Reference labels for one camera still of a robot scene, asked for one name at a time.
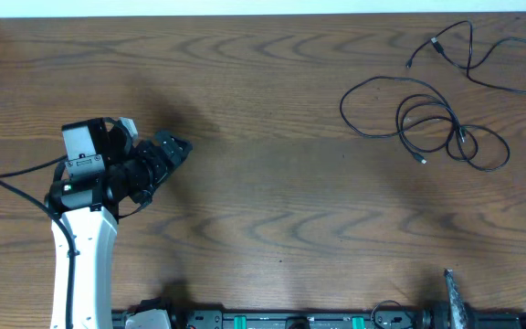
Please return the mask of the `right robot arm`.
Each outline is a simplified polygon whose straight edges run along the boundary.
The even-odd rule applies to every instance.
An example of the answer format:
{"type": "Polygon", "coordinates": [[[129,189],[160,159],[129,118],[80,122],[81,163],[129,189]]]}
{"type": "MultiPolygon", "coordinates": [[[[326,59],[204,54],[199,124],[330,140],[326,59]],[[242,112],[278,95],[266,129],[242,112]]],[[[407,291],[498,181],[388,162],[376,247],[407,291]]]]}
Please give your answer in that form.
{"type": "Polygon", "coordinates": [[[526,312],[476,311],[462,298],[454,272],[444,269],[447,302],[435,302],[416,313],[415,329],[526,329],[526,312]]]}

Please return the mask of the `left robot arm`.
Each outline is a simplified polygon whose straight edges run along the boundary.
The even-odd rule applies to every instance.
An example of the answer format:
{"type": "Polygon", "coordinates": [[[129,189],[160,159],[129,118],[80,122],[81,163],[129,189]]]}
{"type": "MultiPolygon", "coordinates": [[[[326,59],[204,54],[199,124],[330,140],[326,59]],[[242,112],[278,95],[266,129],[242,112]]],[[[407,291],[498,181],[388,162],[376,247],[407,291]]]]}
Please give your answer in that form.
{"type": "Polygon", "coordinates": [[[56,250],[53,328],[110,328],[111,265],[120,202],[139,209],[193,146],[167,131],[140,140],[128,118],[96,118],[61,129],[67,151],[46,196],[56,250]]]}

